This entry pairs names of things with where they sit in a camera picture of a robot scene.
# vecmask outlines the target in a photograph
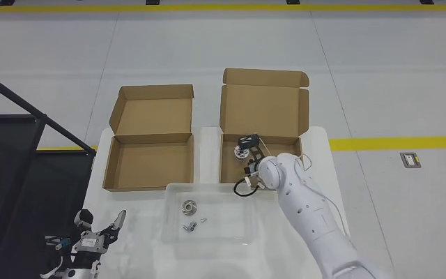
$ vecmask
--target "metal bearing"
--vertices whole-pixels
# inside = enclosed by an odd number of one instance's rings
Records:
[[[183,202],[181,212],[183,212],[183,214],[187,216],[194,215],[195,212],[197,212],[197,204],[193,200],[189,199]]]

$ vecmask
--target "black cable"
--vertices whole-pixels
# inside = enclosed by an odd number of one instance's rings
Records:
[[[241,180],[237,181],[237,183],[234,185],[234,193],[237,196],[239,196],[239,197],[249,197],[250,195],[253,195],[259,189],[259,186],[256,186],[256,188],[252,192],[247,193],[247,194],[240,194],[239,192],[237,192],[237,187],[243,181],[245,181],[245,179],[241,179]]]

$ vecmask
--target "white tabletop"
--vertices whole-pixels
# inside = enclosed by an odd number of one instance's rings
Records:
[[[217,183],[220,129],[199,128],[195,136],[194,181]],[[161,242],[164,191],[112,193],[102,189],[111,139],[102,132],[84,208],[94,215],[93,231],[105,228],[125,209],[118,241],[101,257],[101,278],[320,278],[312,255],[288,224],[273,191],[254,196],[254,236],[248,245],[193,246]],[[309,175],[346,217],[327,133],[310,127],[301,136],[302,150],[312,160]],[[338,225],[340,219],[332,208]]]

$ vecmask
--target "white cable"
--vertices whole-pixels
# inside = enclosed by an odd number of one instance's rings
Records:
[[[302,156],[307,157],[307,159],[308,159],[308,161],[309,161],[309,167],[306,168],[306,169],[304,169],[304,172],[306,172],[307,170],[309,170],[310,167],[312,167],[313,162],[312,162],[312,160],[310,159],[310,157],[309,157],[307,154],[302,153],[302,155],[301,155],[301,156],[298,156],[298,157],[301,158]]]
[[[265,144],[265,142],[263,142],[262,138],[259,137],[259,139],[260,139],[260,141],[262,142],[262,144],[263,144],[263,146],[265,147],[265,149],[266,149],[266,151],[268,152],[268,154],[270,154],[270,156],[272,156],[270,150],[266,147],[266,144]]]
[[[298,171],[297,171],[297,169],[295,168],[295,166],[296,166],[296,161],[294,161],[294,172],[295,172],[295,174],[296,174],[296,175],[299,177],[299,179],[300,179],[300,175],[298,174]],[[342,218],[342,215],[341,215],[341,211],[339,210],[339,208],[337,207],[337,205],[336,205],[330,198],[328,198],[326,195],[324,195],[323,193],[321,193],[321,192],[319,192],[319,191],[317,191],[317,190],[314,190],[313,188],[311,188],[310,186],[308,186],[308,184],[307,184],[306,181],[303,181],[302,184],[303,184],[305,187],[307,187],[308,189],[310,189],[313,193],[315,193],[315,194],[321,196],[322,198],[326,199],[327,201],[331,202],[331,203],[334,205],[334,207],[336,208],[337,213],[338,213],[338,215],[339,215],[339,218],[341,219],[341,224],[342,224],[342,229],[343,229],[343,231],[344,231],[344,234],[346,235],[346,237],[348,238],[348,240],[351,242],[351,240],[350,240],[350,236],[348,235],[347,230],[346,230],[346,226],[345,226],[345,224],[344,224],[344,219]]]
[[[48,279],[51,276],[53,276],[56,273],[56,271],[62,266],[62,262],[63,262],[63,257],[61,256],[61,263],[57,267],[52,269],[50,272],[48,272],[46,274],[40,274],[40,277],[43,279]]]

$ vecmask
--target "gray floor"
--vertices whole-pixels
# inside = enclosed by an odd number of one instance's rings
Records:
[[[330,138],[446,135],[442,13],[2,14],[0,81],[96,145],[120,86],[192,83],[218,126],[225,67],[303,70]],[[0,113],[21,112],[0,98]],[[45,131],[41,146],[72,146]],[[397,278],[443,278],[444,150],[333,153],[356,246]]]

